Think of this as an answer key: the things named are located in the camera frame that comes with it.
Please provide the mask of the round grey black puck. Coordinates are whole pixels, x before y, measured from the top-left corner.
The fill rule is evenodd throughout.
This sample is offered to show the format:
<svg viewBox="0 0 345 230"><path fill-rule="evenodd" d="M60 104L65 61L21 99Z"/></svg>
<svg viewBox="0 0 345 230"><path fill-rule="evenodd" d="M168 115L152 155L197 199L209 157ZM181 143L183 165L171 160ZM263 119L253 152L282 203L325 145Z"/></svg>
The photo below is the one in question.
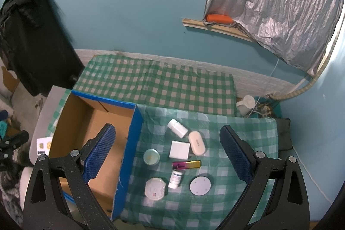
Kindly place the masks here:
<svg viewBox="0 0 345 230"><path fill-rule="evenodd" d="M195 177L190 182L190 191L195 196L204 196L211 189L211 181L206 176Z"/></svg>

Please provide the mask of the white square charger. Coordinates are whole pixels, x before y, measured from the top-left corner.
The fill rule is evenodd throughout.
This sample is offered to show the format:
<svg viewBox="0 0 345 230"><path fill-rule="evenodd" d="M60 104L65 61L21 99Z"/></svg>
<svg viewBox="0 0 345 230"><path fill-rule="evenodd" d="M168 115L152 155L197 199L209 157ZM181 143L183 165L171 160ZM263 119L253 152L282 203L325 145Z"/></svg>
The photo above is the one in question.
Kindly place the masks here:
<svg viewBox="0 0 345 230"><path fill-rule="evenodd" d="M190 143L172 141L169 158L187 160L190 152Z"/></svg>

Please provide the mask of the white pill bottle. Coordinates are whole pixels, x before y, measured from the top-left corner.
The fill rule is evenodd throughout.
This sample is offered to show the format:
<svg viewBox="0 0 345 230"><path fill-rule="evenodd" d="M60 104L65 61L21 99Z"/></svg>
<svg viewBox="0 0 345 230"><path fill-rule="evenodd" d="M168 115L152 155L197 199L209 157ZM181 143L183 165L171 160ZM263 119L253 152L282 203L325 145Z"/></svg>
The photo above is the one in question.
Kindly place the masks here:
<svg viewBox="0 0 345 230"><path fill-rule="evenodd" d="M188 129L176 119L171 119L167 127L179 138L184 138L188 134Z"/></svg>

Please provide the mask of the black cushion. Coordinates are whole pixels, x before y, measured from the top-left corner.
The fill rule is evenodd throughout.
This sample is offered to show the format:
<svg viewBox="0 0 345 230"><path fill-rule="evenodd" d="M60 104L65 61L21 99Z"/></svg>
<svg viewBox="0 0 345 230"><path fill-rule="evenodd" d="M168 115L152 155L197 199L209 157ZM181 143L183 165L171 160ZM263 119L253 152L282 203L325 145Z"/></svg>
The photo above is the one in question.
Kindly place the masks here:
<svg viewBox="0 0 345 230"><path fill-rule="evenodd" d="M290 119L275 119L277 123L278 133L278 150L288 151L292 149L292 141L290 136Z"/></svg>

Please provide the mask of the white earbuds case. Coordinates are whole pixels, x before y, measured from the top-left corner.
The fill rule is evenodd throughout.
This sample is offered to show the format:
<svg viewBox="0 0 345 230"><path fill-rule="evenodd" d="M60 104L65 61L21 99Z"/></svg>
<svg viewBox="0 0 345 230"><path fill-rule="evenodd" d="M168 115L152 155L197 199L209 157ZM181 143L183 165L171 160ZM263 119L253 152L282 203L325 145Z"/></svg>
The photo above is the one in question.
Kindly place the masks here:
<svg viewBox="0 0 345 230"><path fill-rule="evenodd" d="M206 147L202 135L198 131L191 131L188 135L188 141L194 155L201 156L205 153Z"/></svg>

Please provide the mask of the white phone with stickers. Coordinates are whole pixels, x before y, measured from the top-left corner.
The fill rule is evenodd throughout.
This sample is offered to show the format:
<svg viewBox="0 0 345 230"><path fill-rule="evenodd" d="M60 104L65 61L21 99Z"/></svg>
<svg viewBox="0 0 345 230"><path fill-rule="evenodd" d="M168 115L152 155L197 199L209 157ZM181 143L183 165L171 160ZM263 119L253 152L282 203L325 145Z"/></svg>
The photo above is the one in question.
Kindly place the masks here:
<svg viewBox="0 0 345 230"><path fill-rule="evenodd" d="M47 155L49 156L50 148L52 146L53 137L43 137L36 140L36 151L37 155Z"/></svg>

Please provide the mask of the white electric kettle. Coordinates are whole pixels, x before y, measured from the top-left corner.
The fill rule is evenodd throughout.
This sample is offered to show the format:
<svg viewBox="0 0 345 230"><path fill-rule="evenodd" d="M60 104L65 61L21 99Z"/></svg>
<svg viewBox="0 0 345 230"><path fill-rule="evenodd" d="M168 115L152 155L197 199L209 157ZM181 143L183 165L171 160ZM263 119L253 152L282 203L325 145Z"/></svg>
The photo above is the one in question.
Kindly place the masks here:
<svg viewBox="0 0 345 230"><path fill-rule="evenodd" d="M241 101L236 103L236 107L240 112L241 116L245 116L251 110L255 108L256 101L253 96L245 95Z"/></svg>

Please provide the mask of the green checkered tablecloth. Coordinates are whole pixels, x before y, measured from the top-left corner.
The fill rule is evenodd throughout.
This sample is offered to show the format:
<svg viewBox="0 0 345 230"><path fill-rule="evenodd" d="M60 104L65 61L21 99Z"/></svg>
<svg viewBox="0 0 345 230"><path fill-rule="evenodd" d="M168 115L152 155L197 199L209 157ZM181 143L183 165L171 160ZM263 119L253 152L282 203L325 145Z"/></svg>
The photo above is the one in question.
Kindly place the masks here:
<svg viewBox="0 0 345 230"><path fill-rule="evenodd" d="M255 151L271 158L278 156L274 119L245 119L145 105L139 106L139 111L143 125L121 213L121 219L132 224L157 229L215 229L222 222L246 186L237 177L220 144L219 132L224 125L231 126ZM168 181L172 174L173 160L169 152L177 136L167 127L171 119L200 132L206 151L199 157L200 168L185 170L178 188L166 189L161 200L153 201L144 194L146 182L153 177ZM157 165L144 163L143 154L148 149L160 154ZM211 181L211 189L204 196L195 196L190 191L190 182L198 176L206 176Z"/></svg>

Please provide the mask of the purple gold lighter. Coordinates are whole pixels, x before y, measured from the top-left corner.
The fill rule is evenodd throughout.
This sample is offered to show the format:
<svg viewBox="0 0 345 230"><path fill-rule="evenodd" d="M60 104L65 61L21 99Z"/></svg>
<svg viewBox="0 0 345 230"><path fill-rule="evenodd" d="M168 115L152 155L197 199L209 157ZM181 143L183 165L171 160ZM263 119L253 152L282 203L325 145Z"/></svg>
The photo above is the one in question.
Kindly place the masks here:
<svg viewBox="0 0 345 230"><path fill-rule="evenodd" d="M198 169L201 167L201 161L186 161L186 162L173 162L172 168L176 171L186 170L186 169Z"/></svg>

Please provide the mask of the small labelled white bottle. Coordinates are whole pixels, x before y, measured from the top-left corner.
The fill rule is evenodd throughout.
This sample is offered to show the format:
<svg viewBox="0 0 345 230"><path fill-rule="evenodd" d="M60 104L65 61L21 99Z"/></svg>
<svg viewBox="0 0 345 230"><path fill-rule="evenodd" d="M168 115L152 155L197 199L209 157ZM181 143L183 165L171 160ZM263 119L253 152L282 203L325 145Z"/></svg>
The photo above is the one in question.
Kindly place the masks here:
<svg viewBox="0 0 345 230"><path fill-rule="evenodd" d="M183 173L181 171L173 170L169 179L168 187L170 189L176 189L181 183Z"/></svg>

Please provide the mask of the white octagonal jar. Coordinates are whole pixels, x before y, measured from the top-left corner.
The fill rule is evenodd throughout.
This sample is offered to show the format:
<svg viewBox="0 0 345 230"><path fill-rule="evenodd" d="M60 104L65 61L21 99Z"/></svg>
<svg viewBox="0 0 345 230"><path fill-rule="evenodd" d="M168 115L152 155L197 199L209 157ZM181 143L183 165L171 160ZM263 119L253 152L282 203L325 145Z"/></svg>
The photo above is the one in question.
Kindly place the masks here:
<svg viewBox="0 0 345 230"><path fill-rule="evenodd" d="M145 196L153 201L159 201L165 196L165 181L159 177L153 177L146 182Z"/></svg>

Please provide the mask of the green round tin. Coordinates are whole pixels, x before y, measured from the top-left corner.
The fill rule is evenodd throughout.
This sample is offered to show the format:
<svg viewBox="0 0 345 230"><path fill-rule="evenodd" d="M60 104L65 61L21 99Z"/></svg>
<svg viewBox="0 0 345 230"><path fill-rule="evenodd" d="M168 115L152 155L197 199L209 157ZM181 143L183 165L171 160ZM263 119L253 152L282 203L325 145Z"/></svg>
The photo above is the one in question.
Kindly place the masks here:
<svg viewBox="0 0 345 230"><path fill-rule="evenodd" d="M149 166L157 165L160 161L160 154L155 149L148 149L143 154L143 161Z"/></svg>

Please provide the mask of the wooden window ledge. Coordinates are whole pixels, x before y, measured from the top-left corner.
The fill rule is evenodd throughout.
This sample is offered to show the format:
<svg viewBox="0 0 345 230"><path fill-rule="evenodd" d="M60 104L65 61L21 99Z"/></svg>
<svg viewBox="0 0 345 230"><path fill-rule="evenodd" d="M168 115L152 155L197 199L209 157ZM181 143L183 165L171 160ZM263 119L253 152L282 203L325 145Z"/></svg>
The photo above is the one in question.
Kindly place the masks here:
<svg viewBox="0 0 345 230"><path fill-rule="evenodd" d="M193 19L188 19L188 18L182 18L182 24L185 27L212 31L215 33L220 33L227 36L232 36L238 39L253 42L253 40L248 35L240 31L236 27L221 26L221 25L206 25L203 21L198 21L198 20L193 20Z"/></svg>

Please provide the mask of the green checkered mattress cover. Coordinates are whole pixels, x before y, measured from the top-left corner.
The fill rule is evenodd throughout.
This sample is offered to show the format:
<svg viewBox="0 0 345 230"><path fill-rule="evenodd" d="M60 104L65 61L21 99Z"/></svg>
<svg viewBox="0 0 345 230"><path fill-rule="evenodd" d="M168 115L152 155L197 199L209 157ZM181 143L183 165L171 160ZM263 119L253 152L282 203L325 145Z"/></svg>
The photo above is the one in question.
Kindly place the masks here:
<svg viewBox="0 0 345 230"><path fill-rule="evenodd" d="M94 56L74 90L141 105L237 115L232 75L124 55Z"/></svg>

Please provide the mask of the orange object on ledge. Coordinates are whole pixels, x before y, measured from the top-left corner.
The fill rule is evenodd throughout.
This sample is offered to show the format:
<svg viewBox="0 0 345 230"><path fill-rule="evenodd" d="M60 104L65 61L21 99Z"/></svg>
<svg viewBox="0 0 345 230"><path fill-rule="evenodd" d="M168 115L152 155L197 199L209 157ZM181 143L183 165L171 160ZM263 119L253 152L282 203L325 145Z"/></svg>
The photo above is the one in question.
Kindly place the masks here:
<svg viewBox="0 0 345 230"><path fill-rule="evenodd" d="M217 24L224 24L224 25L233 24L233 19L227 15L207 14L206 21L209 23L217 23Z"/></svg>

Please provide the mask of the black hanging clothes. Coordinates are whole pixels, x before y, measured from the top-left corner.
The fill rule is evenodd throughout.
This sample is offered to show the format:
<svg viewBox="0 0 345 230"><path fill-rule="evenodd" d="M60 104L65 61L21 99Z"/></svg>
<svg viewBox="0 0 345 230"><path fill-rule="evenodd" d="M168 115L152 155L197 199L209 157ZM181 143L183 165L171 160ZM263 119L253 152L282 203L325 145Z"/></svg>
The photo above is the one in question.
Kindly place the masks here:
<svg viewBox="0 0 345 230"><path fill-rule="evenodd" d="M1 59L32 96L72 89L84 69L49 0L4 1Z"/></svg>

